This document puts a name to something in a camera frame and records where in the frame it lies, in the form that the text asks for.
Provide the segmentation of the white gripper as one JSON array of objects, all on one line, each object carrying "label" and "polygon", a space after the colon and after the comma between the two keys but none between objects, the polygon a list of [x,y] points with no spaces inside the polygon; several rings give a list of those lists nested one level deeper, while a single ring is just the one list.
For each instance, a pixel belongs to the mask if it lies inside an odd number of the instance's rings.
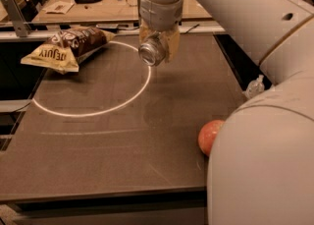
[{"label": "white gripper", "polygon": [[139,26],[139,44],[148,40],[158,41],[160,32],[166,44],[165,62],[171,62],[178,53],[180,31],[176,24],[182,19],[183,0],[170,4],[140,0],[139,14],[142,21]]}]

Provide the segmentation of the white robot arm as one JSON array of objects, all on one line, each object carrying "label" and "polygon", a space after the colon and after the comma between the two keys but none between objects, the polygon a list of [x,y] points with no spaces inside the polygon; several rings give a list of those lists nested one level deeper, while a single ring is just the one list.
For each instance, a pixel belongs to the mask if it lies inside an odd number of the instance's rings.
[{"label": "white robot arm", "polygon": [[[211,149],[209,225],[314,225],[314,9],[303,0],[196,0],[261,72]],[[141,0],[140,34],[183,0]]]}]

